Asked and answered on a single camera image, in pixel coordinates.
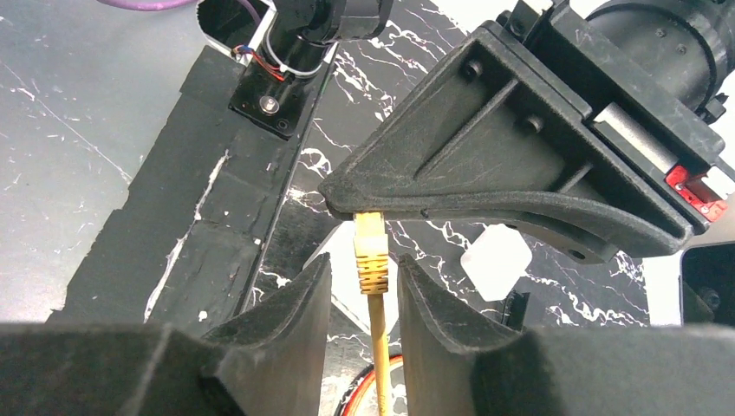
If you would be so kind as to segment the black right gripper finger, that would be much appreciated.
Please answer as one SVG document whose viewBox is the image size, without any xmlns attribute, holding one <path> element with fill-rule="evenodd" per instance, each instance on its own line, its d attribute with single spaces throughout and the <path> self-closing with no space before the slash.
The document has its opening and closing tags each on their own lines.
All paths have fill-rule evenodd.
<svg viewBox="0 0 735 416">
<path fill-rule="evenodd" d="M 734 331 L 514 331 L 460 301 L 410 256 L 398 262 L 411 415 L 731 415 Z"/>
<path fill-rule="evenodd" d="M 170 324 L 4 324 L 4 415 L 316 415 L 330 257 L 197 337 Z"/>
</svg>

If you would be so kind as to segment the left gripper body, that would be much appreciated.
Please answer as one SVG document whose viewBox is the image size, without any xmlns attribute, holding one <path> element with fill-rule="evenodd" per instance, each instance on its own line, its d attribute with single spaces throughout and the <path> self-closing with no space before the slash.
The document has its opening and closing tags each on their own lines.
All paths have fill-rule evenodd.
<svg viewBox="0 0 735 416">
<path fill-rule="evenodd" d="M 647 150 L 616 145 L 695 236 L 721 219 L 734 187 L 712 124 L 734 72 L 731 1 L 607 1 L 580 17 L 567 1 L 519 1 L 500 25 L 593 109 L 594 123 L 631 120 Z"/>
</svg>

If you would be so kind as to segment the white network switch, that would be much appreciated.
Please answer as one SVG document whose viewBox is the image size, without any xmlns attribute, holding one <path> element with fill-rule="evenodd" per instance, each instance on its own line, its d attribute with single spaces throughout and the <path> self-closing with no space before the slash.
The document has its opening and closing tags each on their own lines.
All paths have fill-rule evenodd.
<svg viewBox="0 0 735 416">
<path fill-rule="evenodd" d="M 488 226 L 460 258 L 460 264 L 486 302 L 504 300 L 525 274 L 532 251 L 520 232 L 506 225 Z"/>
<path fill-rule="evenodd" d="M 354 254 L 354 223 L 336 226 L 313 253 L 311 259 L 328 253 L 331 264 L 331 298 L 355 326 L 370 334 L 368 298 L 361 293 L 360 279 Z"/>
</svg>

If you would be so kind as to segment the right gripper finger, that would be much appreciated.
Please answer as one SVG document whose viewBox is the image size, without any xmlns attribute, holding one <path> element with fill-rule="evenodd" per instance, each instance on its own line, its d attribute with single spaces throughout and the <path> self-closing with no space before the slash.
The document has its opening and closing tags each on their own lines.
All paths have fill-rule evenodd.
<svg viewBox="0 0 735 416">
<path fill-rule="evenodd" d="M 494 22 L 475 29 L 319 185 L 338 218 L 505 224 L 580 263 L 658 257 L 695 228 Z"/>
</svg>

